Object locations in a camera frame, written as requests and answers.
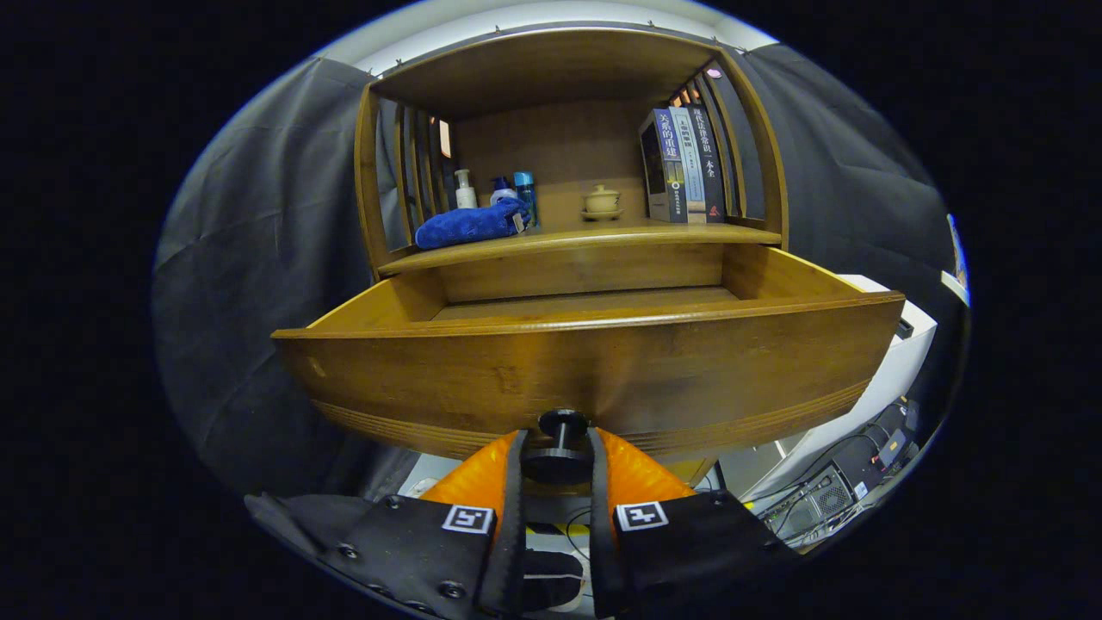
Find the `lotion bottle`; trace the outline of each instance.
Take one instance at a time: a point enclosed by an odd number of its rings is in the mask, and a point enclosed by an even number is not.
[[[478,208],[478,198],[475,196],[475,188],[471,186],[467,175],[471,171],[464,167],[455,171],[455,177],[460,186],[455,188],[455,205],[460,208]]]

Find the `drawer front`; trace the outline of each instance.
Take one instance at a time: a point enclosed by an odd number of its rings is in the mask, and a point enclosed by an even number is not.
[[[706,455],[844,414],[887,351],[903,295],[659,325],[277,338],[332,420],[465,457],[573,407],[652,456]]]

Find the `blue towel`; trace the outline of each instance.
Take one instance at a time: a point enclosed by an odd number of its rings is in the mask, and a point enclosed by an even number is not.
[[[532,218],[528,203],[504,197],[486,208],[456,208],[430,217],[417,229],[414,237],[421,249],[508,237],[518,231],[512,222],[515,213],[520,213],[525,226],[528,226]]]

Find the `blue bottle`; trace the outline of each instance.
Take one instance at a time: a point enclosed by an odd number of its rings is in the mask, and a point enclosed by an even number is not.
[[[536,185],[532,183],[531,172],[515,172],[512,174],[512,186],[517,188],[517,197],[528,203],[532,219],[529,227],[539,226],[539,210],[536,207]]]

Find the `saucer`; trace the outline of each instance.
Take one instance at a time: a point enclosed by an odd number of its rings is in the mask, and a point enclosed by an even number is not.
[[[623,208],[617,208],[616,210],[603,210],[599,213],[590,213],[588,210],[582,209],[582,217],[585,219],[616,219],[624,213]]]

